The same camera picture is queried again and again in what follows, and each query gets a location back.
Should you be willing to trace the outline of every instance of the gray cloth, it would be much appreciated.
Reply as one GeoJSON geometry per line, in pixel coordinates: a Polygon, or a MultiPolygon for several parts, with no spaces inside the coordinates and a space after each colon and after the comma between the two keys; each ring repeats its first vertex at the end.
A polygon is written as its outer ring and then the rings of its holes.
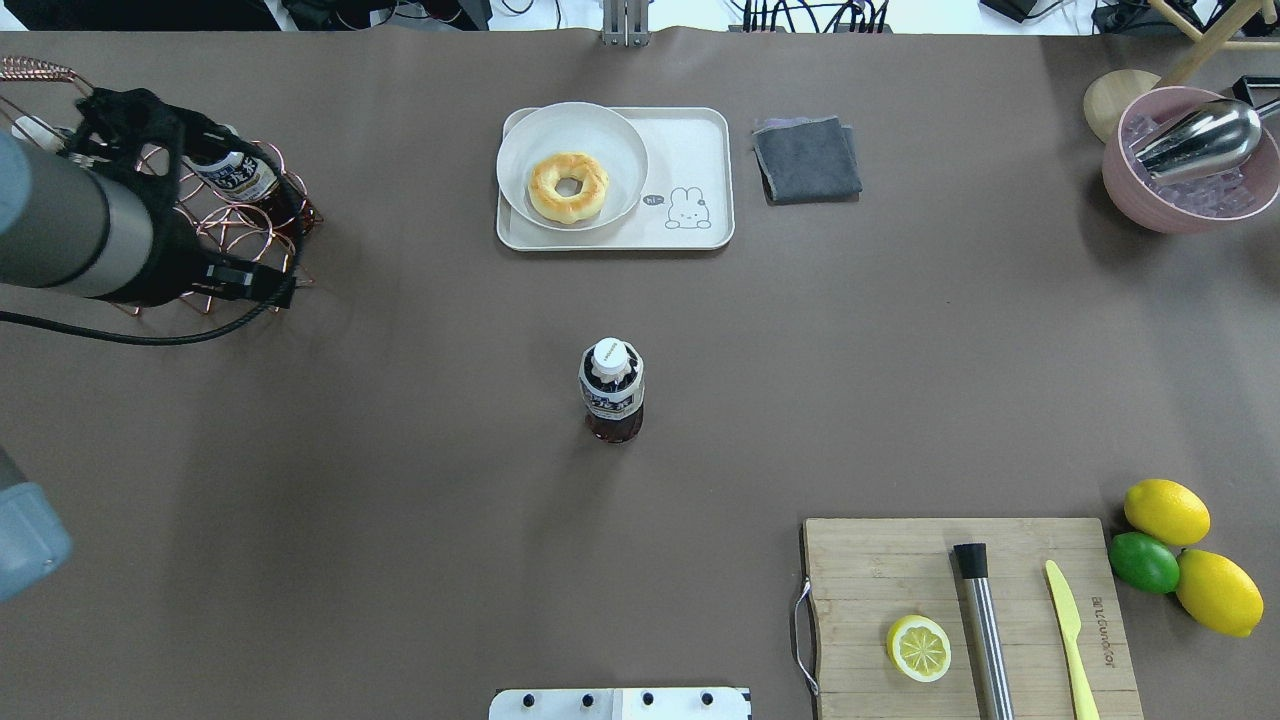
{"type": "Polygon", "coordinates": [[[838,118],[765,120],[754,137],[774,202],[844,200],[863,191],[854,128],[838,118]]]}

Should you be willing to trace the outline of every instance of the iced tea bottle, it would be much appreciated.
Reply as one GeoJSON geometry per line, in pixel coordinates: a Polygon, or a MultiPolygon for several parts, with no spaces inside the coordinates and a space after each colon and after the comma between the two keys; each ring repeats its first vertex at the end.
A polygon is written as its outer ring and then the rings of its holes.
{"type": "Polygon", "coordinates": [[[644,423],[644,360],[630,342],[607,337],[582,352],[577,370],[586,427],[604,442],[626,442],[644,423]]]}

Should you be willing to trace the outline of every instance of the yellow lemon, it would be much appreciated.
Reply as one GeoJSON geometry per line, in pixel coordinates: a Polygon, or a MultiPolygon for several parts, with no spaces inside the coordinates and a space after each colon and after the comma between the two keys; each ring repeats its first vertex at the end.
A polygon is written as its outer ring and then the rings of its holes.
{"type": "Polygon", "coordinates": [[[1184,550],[1178,566],[1178,601],[1201,625],[1244,638],[1262,620],[1262,593],[1235,562],[1213,552],[1184,550]]]}
{"type": "Polygon", "coordinates": [[[922,683],[937,680],[951,667],[947,633],[923,615],[905,615],[893,623],[886,650],[895,667],[922,683]]]}
{"type": "Polygon", "coordinates": [[[1169,544],[1196,544],[1208,534],[1208,507],[1174,480],[1143,480],[1124,493],[1124,516],[1169,544]]]}

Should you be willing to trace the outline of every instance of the donut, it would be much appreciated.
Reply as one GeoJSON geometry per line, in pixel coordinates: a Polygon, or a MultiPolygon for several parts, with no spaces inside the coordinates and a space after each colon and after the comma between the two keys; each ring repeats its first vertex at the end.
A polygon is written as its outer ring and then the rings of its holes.
{"type": "Polygon", "coordinates": [[[534,165],[529,176],[529,201],[534,210],[564,225],[599,213],[608,190],[609,173],[586,152],[557,152],[534,165]],[[568,197],[561,195],[556,186],[564,178],[582,183],[582,190],[568,197]]]}

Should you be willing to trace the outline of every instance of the bottle label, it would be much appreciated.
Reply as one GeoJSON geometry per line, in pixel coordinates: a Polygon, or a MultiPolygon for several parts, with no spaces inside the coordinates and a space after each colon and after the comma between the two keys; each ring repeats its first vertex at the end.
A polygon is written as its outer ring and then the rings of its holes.
{"type": "Polygon", "coordinates": [[[232,202],[257,202],[275,187],[275,173],[243,152],[230,152],[212,165],[192,165],[197,174],[232,202]]]}
{"type": "Polygon", "coordinates": [[[590,355],[594,346],[588,347],[582,352],[582,361],[579,364],[577,382],[582,388],[582,402],[586,404],[586,409],[591,415],[604,420],[622,420],[628,418],[636,410],[640,410],[640,405],[644,404],[644,360],[631,343],[626,342],[623,345],[626,345],[628,355],[635,361],[632,365],[635,379],[614,392],[594,387],[586,375],[590,372],[588,368],[591,365],[590,355]]]}
{"type": "Polygon", "coordinates": [[[644,380],[636,380],[627,388],[627,393],[602,393],[589,386],[582,384],[582,401],[586,410],[602,420],[622,420],[630,418],[644,404],[644,380]]]}

